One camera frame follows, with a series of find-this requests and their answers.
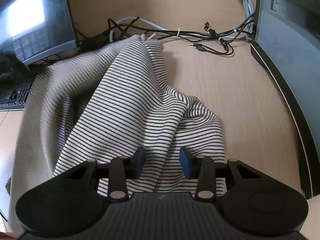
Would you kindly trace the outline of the black white striped garment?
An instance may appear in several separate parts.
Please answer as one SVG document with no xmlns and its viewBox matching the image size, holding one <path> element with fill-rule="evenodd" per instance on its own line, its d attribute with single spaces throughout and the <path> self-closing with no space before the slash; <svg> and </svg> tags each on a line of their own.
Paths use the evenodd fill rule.
<svg viewBox="0 0 320 240">
<path fill-rule="evenodd" d="M 133 192 L 195 192 L 179 151 L 225 161 L 218 117 L 168 81 L 163 45 L 135 35 L 59 61 L 34 80 L 16 142 L 8 223 L 22 233 L 22 194 L 88 159 L 108 163 L 146 151 Z"/>
</svg>

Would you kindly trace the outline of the black keyboard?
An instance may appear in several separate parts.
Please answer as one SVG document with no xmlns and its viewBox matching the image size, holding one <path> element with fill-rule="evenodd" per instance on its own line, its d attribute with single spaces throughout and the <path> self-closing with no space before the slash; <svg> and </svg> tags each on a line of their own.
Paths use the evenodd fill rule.
<svg viewBox="0 0 320 240">
<path fill-rule="evenodd" d="M 24 110 L 34 78 L 16 80 L 10 74 L 1 75 L 1 111 Z"/>
</svg>

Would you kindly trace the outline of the black computer tower case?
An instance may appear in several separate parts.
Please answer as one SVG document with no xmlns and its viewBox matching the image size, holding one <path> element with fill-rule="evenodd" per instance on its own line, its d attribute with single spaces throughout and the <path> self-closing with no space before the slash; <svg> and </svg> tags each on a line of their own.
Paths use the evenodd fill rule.
<svg viewBox="0 0 320 240">
<path fill-rule="evenodd" d="M 306 198 L 319 195 L 319 0 L 256 0 L 253 57 L 278 86 L 300 139 Z"/>
</svg>

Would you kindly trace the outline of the computer monitor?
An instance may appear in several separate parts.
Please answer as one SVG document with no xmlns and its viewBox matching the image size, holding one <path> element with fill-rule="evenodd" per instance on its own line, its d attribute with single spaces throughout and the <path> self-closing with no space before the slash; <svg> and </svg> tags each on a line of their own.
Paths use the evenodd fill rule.
<svg viewBox="0 0 320 240">
<path fill-rule="evenodd" d="M 1 52 L 29 65 L 77 47 L 68 0 L 1 0 Z"/>
</svg>

